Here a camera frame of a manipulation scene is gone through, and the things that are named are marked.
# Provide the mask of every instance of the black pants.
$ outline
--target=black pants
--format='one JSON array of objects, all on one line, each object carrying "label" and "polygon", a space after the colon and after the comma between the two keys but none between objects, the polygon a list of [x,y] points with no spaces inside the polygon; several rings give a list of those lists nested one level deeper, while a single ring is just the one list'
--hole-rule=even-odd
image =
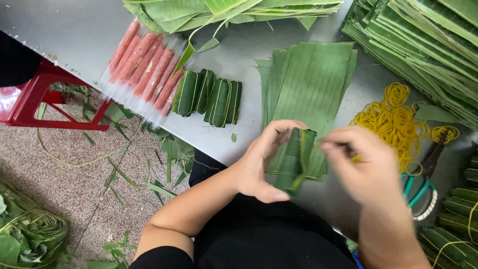
[{"label": "black pants", "polygon": [[[197,149],[195,149],[195,158],[196,162],[194,162],[193,170],[189,178],[189,186],[191,187],[227,168],[227,166]],[[226,225],[254,223],[258,219],[271,218],[293,220],[298,227],[307,231],[317,232],[355,263],[355,260],[347,248],[346,239],[344,237],[336,233],[332,229],[332,226],[320,216],[311,214],[291,202],[274,202],[267,204],[260,202],[255,197],[238,194],[226,207],[211,218],[198,236],[201,236],[203,233],[207,234],[208,238],[202,238],[202,240],[209,241],[212,244],[216,238],[211,236],[214,234],[210,232],[211,230],[219,231],[221,227]],[[199,257],[202,256],[201,251],[201,249],[195,250],[195,252],[198,252]]]}]

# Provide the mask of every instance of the forearm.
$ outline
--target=forearm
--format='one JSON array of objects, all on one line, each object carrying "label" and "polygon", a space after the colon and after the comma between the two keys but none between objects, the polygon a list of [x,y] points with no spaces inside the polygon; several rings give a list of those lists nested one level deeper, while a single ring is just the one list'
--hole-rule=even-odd
[{"label": "forearm", "polygon": [[363,209],[359,252],[366,268],[430,268],[415,237],[411,210],[402,201],[384,209]]},{"label": "forearm", "polygon": [[158,228],[194,237],[238,193],[230,167],[184,191],[158,210],[148,222]]}]

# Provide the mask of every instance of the person's right hand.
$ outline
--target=person's right hand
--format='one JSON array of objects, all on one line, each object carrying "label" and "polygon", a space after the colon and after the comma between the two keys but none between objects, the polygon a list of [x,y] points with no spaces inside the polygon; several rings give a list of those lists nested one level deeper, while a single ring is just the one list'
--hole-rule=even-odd
[{"label": "person's right hand", "polygon": [[[352,126],[331,131],[321,148],[350,195],[364,207],[403,206],[400,172],[395,151],[371,131]],[[360,156],[351,163],[344,152],[347,145]]]}]

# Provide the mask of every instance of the black shirt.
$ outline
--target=black shirt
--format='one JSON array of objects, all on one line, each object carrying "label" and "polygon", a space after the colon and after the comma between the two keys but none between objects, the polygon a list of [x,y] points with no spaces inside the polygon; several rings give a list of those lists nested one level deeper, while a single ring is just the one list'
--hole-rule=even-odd
[{"label": "black shirt", "polygon": [[290,202],[239,194],[194,241],[194,262],[176,247],[151,249],[130,269],[357,268],[345,239]]}]

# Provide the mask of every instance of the stainless steel table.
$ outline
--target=stainless steel table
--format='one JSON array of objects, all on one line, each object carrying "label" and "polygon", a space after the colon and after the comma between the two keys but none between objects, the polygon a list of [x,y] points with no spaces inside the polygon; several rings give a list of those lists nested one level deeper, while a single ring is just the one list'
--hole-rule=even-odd
[{"label": "stainless steel table", "polygon": [[[273,46],[290,47],[300,41],[350,41],[340,32],[352,0],[346,0],[338,13],[319,18],[310,31],[297,20],[231,24],[217,34],[221,44],[197,55],[195,68],[213,70],[217,76],[244,82],[239,120],[226,128],[210,127],[203,116],[194,113],[181,118],[170,113],[163,128],[220,162],[230,165],[242,156],[261,133],[261,86],[254,59],[272,55]],[[56,56],[59,66],[94,85],[124,35],[133,16],[120,0],[0,0],[0,30],[42,55]],[[200,47],[209,40],[217,24],[200,30],[194,40]],[[335,127],[347,126],[355,114],[372,102],[383,99],[382,89],[400,80],[387,68],[359,50],[357,69],[340,106]],[[412,90],[409,102],[423,100]],[[451,185],[458,184],[460,171],[467,166],[471,132],[459,126],[462,135],[443,151],[432,179],[443,198]],[[231,141],[231,134],[237,142]],[[357,237],[359,207],[343,191],[331,172],[322,184],[306,182],[300,203],[320,213],[332,225],[352,238]]]}]

